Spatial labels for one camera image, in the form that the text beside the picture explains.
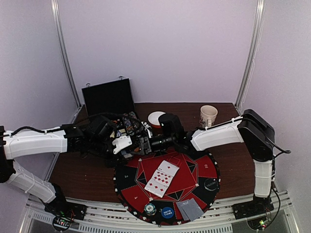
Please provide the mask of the blue small blind button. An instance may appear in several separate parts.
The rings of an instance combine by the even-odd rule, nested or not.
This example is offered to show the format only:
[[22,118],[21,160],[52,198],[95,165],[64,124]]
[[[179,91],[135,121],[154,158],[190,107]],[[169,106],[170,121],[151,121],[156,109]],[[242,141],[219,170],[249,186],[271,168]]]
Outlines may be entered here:
[[165,219],[170,219],[170,218],[174,217],[174,209],[171,207],[164,207],[161,210],[161,215]]

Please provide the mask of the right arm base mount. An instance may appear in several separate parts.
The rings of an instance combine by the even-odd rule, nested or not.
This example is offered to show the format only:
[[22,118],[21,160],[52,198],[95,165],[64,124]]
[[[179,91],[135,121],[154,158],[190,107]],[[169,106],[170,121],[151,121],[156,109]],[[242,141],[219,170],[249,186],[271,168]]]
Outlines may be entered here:
[[272,220],[272,203],[248,201],[232,206],[235,219],[247,219],[247,225],[256,231],[263,231]]

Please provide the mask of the blue backed card deck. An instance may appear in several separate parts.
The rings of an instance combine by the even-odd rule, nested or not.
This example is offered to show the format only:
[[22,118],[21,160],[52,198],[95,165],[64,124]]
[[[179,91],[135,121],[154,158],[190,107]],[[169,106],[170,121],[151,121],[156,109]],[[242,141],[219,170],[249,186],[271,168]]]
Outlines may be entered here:
[[129,159],[129,158],[132,158],[133,155],[125,150],[122,150],[121,151],[121,155],[125,158],[125,159]]

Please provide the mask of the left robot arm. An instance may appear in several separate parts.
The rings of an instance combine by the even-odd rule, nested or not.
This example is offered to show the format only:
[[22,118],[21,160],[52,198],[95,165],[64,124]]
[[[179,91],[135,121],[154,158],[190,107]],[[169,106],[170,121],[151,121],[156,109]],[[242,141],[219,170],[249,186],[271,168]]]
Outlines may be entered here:
[[52,129],[39,130],[25,126],[15,131],[0,128],[0,181],[12,184],[25,193],[42,200],[60,216],[70,211],[61,188],[46,182],[23,169],[15,160],[18,157],[44,153],[87,153],[94,151],[108,159],[132,145],[131,137],[111,137],[117,134],[116,125],[103,115],[85,126],[64,124]]

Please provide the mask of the stack of poker chips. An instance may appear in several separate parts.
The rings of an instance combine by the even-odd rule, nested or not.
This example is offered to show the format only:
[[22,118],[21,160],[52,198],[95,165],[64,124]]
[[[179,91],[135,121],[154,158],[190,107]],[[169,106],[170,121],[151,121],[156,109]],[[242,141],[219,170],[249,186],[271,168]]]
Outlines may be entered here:
[[156,207],[152,203],[148,203],[144,206],[144,212],[148,216],[153,216],[156,214]]

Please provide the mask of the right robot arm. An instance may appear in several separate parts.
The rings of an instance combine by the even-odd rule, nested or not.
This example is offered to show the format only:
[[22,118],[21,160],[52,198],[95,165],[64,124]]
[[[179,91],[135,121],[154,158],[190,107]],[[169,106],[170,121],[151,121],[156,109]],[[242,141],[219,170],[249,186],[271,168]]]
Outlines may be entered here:
[[194,155],[212,147],[244,143],[255,164],[254,200],[249,203],[249,210],[257,215],[268,206],[274,171],[275,130],[255,111],[248,109],[230,121],[188,132],[174,114],[164,113],[158,121],[162,134],[148,136],[142,130],[138,133],[143,140],[143,149],[148,152],[175,147],[180,152]]

